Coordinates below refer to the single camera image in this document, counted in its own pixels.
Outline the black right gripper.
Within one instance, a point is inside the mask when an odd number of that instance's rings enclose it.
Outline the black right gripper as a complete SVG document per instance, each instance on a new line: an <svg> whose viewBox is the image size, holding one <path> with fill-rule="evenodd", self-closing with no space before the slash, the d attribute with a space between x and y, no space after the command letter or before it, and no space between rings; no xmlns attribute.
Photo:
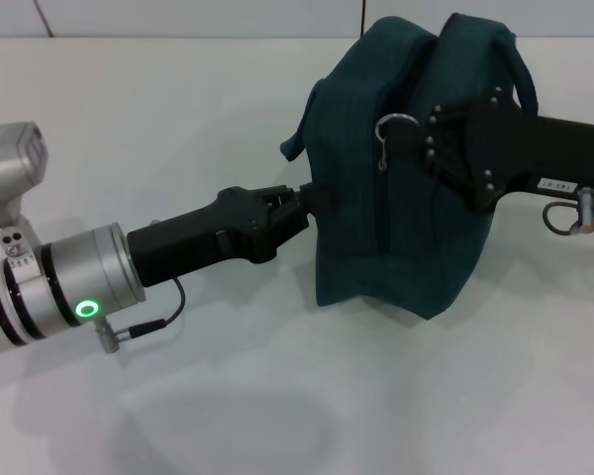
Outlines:
<svg viewBox="0 0 594 475"><path fill-rule="evenodd" d="M466 163L436 138L462 128ZM594 125L533 116L506 95L434 106L425 119L396 113L387 121L389 153L417 174L437 178L475 210L492 212L510 193L572 200L594 218Z"/></svg>

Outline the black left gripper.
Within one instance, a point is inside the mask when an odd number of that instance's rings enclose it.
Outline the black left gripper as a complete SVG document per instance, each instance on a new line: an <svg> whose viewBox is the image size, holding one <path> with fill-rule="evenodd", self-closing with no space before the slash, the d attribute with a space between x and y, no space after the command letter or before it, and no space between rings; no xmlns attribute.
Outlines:
<svg viewBox="0 0 594 475"><path fill-rule="evenodd" d="M333 216L338 208L328 185L231 187L201 209L128 233L141 284L151 287L230 259L272 260L282 245L309 227L305 214L271 214L290 202L316 218Z"/></svg>

